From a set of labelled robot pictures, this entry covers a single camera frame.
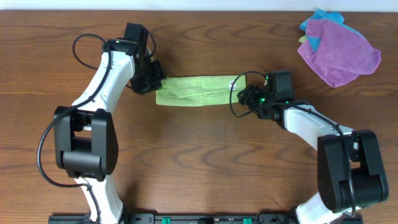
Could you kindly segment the green microfiber cloth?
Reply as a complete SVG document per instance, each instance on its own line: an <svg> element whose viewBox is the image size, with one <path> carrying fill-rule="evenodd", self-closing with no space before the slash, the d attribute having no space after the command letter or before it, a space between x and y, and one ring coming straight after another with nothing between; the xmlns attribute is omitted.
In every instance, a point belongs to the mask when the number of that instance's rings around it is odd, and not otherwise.
<svg viewBox="0 0 398 224"><path fill-rule="evenodd" d="M170 77L156 91L162 106L210 106L238 101L237 93L246 88L246 78L236 75Z"/></svg>

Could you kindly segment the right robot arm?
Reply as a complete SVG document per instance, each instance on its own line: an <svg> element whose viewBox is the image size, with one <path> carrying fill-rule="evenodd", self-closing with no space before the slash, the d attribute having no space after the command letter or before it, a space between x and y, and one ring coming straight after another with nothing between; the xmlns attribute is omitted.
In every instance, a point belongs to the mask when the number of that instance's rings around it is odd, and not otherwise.
<svg viewBox="0 0 398 224"><path fill-rule="evenodd" d="M259 119L276 122L317 151L318 192L298 205L284 223L359 222L358 210L389 196L379 143L369 129L334 122L309 102L295 99L288 71L262 73L264 86L230 93Z"/></svg>

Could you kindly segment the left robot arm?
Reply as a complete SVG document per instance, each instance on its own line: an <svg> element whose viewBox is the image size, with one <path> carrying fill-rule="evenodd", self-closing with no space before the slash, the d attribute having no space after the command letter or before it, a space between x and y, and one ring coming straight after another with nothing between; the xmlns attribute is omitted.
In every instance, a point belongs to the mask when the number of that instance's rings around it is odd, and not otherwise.
<svg viewBox="0 0 398 224"><path fill-rule="evenodd" d="M166 76L155 50L147 48L152 34L128 23L121 38L103 42L101 63L83 94L70 107L59 106L54 130L57 166L85 190L91 213L86 223L119 223L124 205L114 184L119 146L113 111L127 84L144 95L162 88Z"/></svg>

